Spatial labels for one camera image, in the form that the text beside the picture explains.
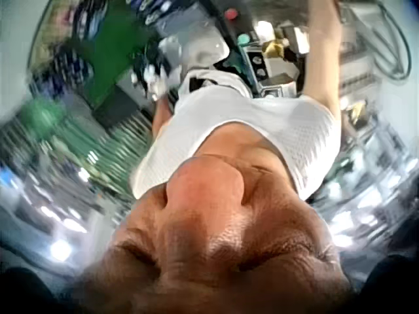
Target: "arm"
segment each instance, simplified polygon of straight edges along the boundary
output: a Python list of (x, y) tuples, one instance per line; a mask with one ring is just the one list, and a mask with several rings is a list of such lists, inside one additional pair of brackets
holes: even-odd
[(339, 47), (342, 26), (335, 0), (309, 0), (310, 53), (304, 95), (319, 101), (340, 121)]
[(170, 118), (173, 116), (172, 111), (169, 107), (169, 99), (164, 96), (156, 101), (156, 113), (153, 119), (153, 125), (151, 131), (153, 133), (153, 139), (155, 140), (162, 128)]

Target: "white tank top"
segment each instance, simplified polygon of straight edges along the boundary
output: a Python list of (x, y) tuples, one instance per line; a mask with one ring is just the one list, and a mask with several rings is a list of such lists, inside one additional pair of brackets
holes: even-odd
[(224, 86), (183, 96), (173, 118), (131, 177), (134, 196), (166, 182), (192, 157), (211, 132), (240, 122), (265, 136), (281, 152), (302, 200), (315, 192), (340, 148), (340, 122), (312, 98), (250, 99)]

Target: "ceiling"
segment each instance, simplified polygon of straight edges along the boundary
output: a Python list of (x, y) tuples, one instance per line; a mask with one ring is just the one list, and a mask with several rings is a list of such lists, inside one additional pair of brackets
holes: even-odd
[(1, 2), (0, 125), (13, 117), (30, 97), (26, 84), (27, 59), (38, 22), (49, 0)]

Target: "neck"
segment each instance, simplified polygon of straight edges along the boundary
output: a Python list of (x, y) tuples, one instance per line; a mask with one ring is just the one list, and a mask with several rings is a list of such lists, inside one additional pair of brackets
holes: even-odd
[(279, 150), (258, 131), (242, 123), (220, 126), (201, 144), (194, 156), (212, 154), (242, 160), (251, 167), (275, 173), (294, 188)]

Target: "yellow object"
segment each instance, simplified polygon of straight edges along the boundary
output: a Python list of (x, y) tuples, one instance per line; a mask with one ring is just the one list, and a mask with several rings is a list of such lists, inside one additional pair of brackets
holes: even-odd
[(262, 53), (265, 58), (283, 58), (283, 44), (278, 39), (264, 43)]

